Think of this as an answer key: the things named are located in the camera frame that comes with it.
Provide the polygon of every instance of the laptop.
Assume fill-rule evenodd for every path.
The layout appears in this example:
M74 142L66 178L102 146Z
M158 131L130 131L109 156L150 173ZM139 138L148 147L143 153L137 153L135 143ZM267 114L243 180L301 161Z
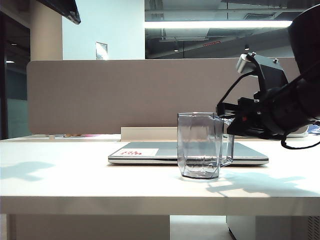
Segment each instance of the laptop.
M177 165L177 142L130 142L108 156L109 163ZM269 158L241 143L234 143L232 165L263 165Z

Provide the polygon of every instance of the clear glass mug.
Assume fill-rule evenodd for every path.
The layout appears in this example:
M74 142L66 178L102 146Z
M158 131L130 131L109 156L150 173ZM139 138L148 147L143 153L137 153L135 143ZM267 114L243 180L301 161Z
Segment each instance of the clear glass mug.
M234 136L224 137L224 127L230 123L212 112L178 113L177 156L182 176L218 178L220 167L232 163Z

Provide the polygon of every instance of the fluorescent light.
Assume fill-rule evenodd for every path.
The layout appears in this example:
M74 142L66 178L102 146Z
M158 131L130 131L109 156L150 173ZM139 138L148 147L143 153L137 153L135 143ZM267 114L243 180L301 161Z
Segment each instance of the fluorescent light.
M287 28L292 21L146 21L145 29L260 29Z

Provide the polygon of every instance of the desk leg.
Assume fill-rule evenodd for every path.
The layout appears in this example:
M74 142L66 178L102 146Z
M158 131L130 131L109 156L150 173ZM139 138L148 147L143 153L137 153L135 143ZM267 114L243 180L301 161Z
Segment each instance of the desk leg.
M320 216L226 216L236 240L318 239Z
M158 215L17 215L17 240L169 240L170 217Z

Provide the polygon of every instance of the white desk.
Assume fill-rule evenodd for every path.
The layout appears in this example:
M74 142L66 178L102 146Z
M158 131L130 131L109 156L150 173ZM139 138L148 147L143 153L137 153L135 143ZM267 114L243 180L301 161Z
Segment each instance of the white desk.
M319 146L287 150L278 141L239 139L270 163L225 167L218 179L193 180L174 166L108 164L108 155L126 144L116 139L0 141L1 213L320 216Z

